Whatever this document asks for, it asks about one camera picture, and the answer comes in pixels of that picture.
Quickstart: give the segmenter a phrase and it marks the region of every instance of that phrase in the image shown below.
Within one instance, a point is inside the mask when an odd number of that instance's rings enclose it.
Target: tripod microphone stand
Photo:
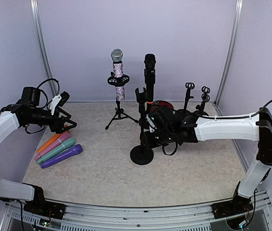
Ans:
[[[111,76],[107,79],[108,84],[113,85],[115,87],[123,87],[126,83],[128,83],[128,81],[130,81],[130,77],[129,76],[123,75],[120,78],[116,78],[114,76],[113,72],[111,72]],[[117,104],[117,107],[115,108],[116,113],[113,116],[113,118],[111,119],[111,121],[109,122],[109,124],[105,127],[106,130],[109,128],[109,126],[111,125],[111,123],[114,120],[121,120],[121,119],[129,118],[129,119],[133,120],[135,123],[138,123],[138,120],[130,117],[128,114],[126,114],[124,112],[124,109],[120,107],[120,101],[118,100],[118,97],[116,97],[116,104]]]
[[[136,99],[139,103],[139,113],[140,113],[140,119],[144,121],[146,116],[146,107],[145,102],[147,101],[147,91],[145,88],[143,88],[144,91],[142,93],[139,93],[139,89],[136,88]],[[147,165],[153,160],[153,151],[152,149],[147,149],[144,145],[143,139],[145,139],[145,131],[144,131],[144,123],[140,124],[141,126],[141,132],[140,132],[140,145],[134,147],[131,150],[130,157],[131,160],[137,164],[137,165]]]

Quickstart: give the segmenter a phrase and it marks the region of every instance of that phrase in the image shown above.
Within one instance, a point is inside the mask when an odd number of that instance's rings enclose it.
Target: red disc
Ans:
[[[161,107],[161,106],[167,106],[170,109],[173,109],[173,105],[171,103],[167,101],[163,101],[163,100],[157,100],[153,102],[150,112],[154,112],[158,107]]]

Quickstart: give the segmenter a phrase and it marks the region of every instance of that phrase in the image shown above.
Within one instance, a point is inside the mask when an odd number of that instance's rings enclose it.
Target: microphone holder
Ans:
[[[184,103],[184,108],[183,109],[179,109],[177,110],[176,114],[181,114],[182,116],[185,115],[189,115],[190,111],[187,110],[187,104],[189,99],[193,99],[194,96],[190,95],[190,92],[192,89],[195,88],[195,84],[194,83],[185,83],[185,87],[186,87],[186,94],[185,94],[185,103]]]
[[[155,84],[155,69],[153,69],[153,72],[147,73],[147,68],[145,68],[145,84],[146,84],[146,90],[150,89],[150,95],[146,91],[146,102],[147,102],[147,109],[145,110],[145,114],[150,114],[152,105],[154,104],[153,101],[153,92],[154,92],[154,84]],[[144,129],[149,129],[149,123],[146,120],[146,117],[139,119],[139,125],[144,127]]]
[[[108,84],[113,85],[115,87],[123,87],[126,83],[128,83],[128,81],[130,81],[129,76],[123,75],[120,78],[115,78],[113,72],[111,72],[111,76],[107,79]],[[116,113],[113,116],[113,118],[111,119],[111,121],[108,123],[108,125],[105,127],[106,130],[109,128],[109,126],[111,125],[111,123],[114,120],[121,120],[121,119],[129,118],[129,119],[133,120],[135,123],[138,123],[138,120],[132,118],[131,116],[129,116],[128,114],[126,114],[124,112],[124,109],[120,107],[120,101],[118,101],[117,98],[116,98],[116,104],[117,104],[117,107],[115,108]]]
[[[201,105],[197,105],[196,109],[197,111],[194,111],[195,114],[202,115],[202,116],[208,116],[209,114],[204,111],[205,104],[210,101],[210,96],[208,95],[210,93],[210,88],[203,86],[201,88],[202,91],[202,102]]]
[[[136,88],[136,99],[139,103],[138,111],[140,113],[140,119],[144,121],[146,116],[146,107],[145,102],[147,101],[147,91],[143,88],[143,92],[139,93],[139,89]],[[131,150],[130,157],[131,160],[137,165],[147,165],[149,164],[154,157],[152,149],[148,149],[145,147],[143,139],[145,139],[145,131],[144,131],[144,124],[141,123],[141,132],[140,132],[140,145],[134,147]]]

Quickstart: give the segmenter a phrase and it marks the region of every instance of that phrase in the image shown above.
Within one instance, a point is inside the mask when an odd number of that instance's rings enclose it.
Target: robotic arm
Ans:
[[[16,104],[10,104],[1,109],[0,144],[19,127],[27,128],[30,124],[40,127],[49,126],[50,130],[56,133],[63,133],[76,127],[77,124],[70,119],[71,115],[60,108],[69,99],[67,92],[53,98],[50,102],[50,110],[37,108],[40,93],[39,88],[25,87],[22,98]],[[63,216],[64,205],[45,201],[43,190],[40,187],[0,179],[0,200],[9,201],[11,199],[25,200],[24,210],[29,212],[49,216],[49,211],[52,209],[52,217],[62,218]]]
[[[142,141],[152,149],[171,142],[199,142],[213,139],[242,139],[258,142],[258,154],[239,182],[231,201],[215,203],[215,218],[224,218],[252,210],[251,196],[257,186],[266,179],[272,167],[272,115],[267,108],[258,113],[238,116],[208,117],[197,113],[183,115],[162,106],[149,114],[150,131]]]

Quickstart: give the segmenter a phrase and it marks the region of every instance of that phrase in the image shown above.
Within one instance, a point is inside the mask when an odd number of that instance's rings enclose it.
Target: green microphone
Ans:
[[[64,141],[62,144],[54,148],[53,150],[49,151],[47,154],[42,156],[40,159],[38,159],[37,164],[40,165],[44,161],[47,161],[48,159],[51,159],[55,155],[65,151],[66,149],[71,148],[75,144],[75,139],[74,138],[69,138],[66,141]]]

